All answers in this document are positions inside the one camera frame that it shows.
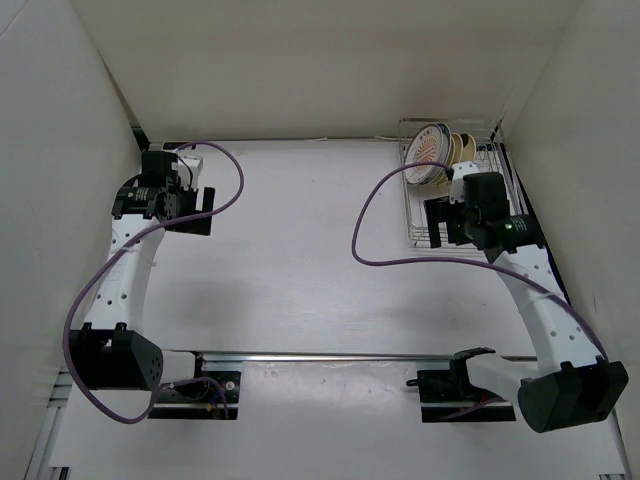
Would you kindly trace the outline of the cream floral plate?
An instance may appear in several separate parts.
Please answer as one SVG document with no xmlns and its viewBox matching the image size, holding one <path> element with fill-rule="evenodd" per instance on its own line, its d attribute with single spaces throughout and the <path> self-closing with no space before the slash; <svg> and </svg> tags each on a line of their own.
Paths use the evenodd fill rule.
<svg viewBox="0 0 640 480">
<path fill-rule="evenodd" d="M 463 138 L 463 151 L 462 151 L 461 160 L 463 162 L 467 162 L 467 161 L 471 162 L 475 159 L 475 155 L 476 155 L 476 149 L 477 149 L 476 140 L 471 134 L 464 134 L 462 135 L 462 138 Z"/>
<path fill-rule="evenodd" d="M 450 146 L 446 159 L 446 164 L 449 167 L 452 167 L 454 164 L 458 163 L 461 159 L 462 155 L 462 138 L 458 133 L 452 133 L 450 137 Z"/>
<path fill-rule="evenodd" d="M 454 133 L 452 135 L 454 145 L 453 162 L 467 162 L 473 161 L 475 157 L 475 140 L 467 133 Z"/>
</svg>

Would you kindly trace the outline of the orange sun pattern plate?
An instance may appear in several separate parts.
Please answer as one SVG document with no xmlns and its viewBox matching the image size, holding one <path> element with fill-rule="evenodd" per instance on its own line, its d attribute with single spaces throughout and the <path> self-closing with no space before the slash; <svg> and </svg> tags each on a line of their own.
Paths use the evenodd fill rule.
<svg viewBox="0 0 640 480">
<path fill-rule="evenodd" d="M 433 163 L 439 163 L 443 150 L 443 134 L 439 124 L 423 127 L 412 139 L 405 154 L 405 164 L 414 165 L 404 172 L 408 184 L 426 184 L 435 172 Z"/>
</svg>

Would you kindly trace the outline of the blue rimmed white plate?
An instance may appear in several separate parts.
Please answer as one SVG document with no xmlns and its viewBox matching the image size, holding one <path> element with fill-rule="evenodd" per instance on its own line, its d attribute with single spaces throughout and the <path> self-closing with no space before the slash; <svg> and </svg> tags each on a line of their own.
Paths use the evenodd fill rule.
<svg viewBox="0 0 640 480">
<path fill-rule="evenodd" d="M 450 165 L 449 154 L 451 151 L 451 131 L 449 127 L 442 122 L 438 122 L 437 126 L 441 132 L 441 151 L 437 163 Z M 421 182 L 422 185 L 439 185 L 447 181 L 446 172 L 441 168 L 432 167 L 429 175 Z"/>
</svg>

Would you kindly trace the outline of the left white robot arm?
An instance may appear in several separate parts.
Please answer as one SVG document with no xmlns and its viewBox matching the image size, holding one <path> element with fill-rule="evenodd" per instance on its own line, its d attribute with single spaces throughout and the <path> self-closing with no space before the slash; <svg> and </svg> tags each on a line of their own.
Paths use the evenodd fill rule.
<svg viewBox="0 0 640 480">
<path fill-rule="evenodd" d="M 175 381 L 188 400 L 206 395 L 210 377 L 193 353 L 162 350 L 143 335 L 143 307 L 154 256 L 165 235 L 160 224 L 210 212 L 215 191 L 197 185 L 199 156 L 146 151 L 141 171 L 117 191 L 111 209 L 109 252 L 122 256 L 101 278 L 81 325 L 70 332 L 70 352 L 91 390 L 145 390 Z"/>
</svg>

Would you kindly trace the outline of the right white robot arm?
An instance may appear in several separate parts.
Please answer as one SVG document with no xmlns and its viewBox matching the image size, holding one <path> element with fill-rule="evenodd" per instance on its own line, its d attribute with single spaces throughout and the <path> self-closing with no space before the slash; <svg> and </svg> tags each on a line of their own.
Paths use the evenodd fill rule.
<svg viewBox="0 0 640 480">
<path fill-rule="evenodd" d="M 467 162 L 449 173 L 449 195 L 425 206 L 430 225 L 444 222 L 457 245 L 473 244 L 511 294 L 537 365 L 521 366 L 488 347 L 456 353 L 449 387 L 470 400 L 482 390 L 517 406 L 538 432 L 605 420 L 628 384 L 619 361 L 606 358 L 566 302 L 549 264 L 537 220 L 514 215 L 504 178 Z"/>
</svg>

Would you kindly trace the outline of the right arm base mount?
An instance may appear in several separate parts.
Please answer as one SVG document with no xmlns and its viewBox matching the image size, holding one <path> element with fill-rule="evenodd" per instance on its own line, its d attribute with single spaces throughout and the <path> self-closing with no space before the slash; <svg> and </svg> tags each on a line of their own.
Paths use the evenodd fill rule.
<svg viewBox="0 0 640 480">
<path fill-rule="evenodd" d="M 516 421 L 513 406 L 494 400 L 494 393 L 477 387 L 461 393 L 448 361 L 418 362 L 416 372 L 407 378 L 405 385 L 418 395 L 423 424 Z"/>
</svg>

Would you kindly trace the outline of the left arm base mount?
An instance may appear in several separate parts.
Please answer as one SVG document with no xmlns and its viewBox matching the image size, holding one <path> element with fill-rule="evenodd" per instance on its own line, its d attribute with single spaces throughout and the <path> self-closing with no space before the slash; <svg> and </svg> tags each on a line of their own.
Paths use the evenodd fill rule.
<svg viewBox="0 0 640 480">
<path fill-rule="evenodd" d="M 149 419 L 235 421 L 239 414 L 242 370 L 240 361 L 199 353 L 195 376 L 212 378 L 224 396 L 207 381 L 175 386 L 159 395 Z"/>
</svg>

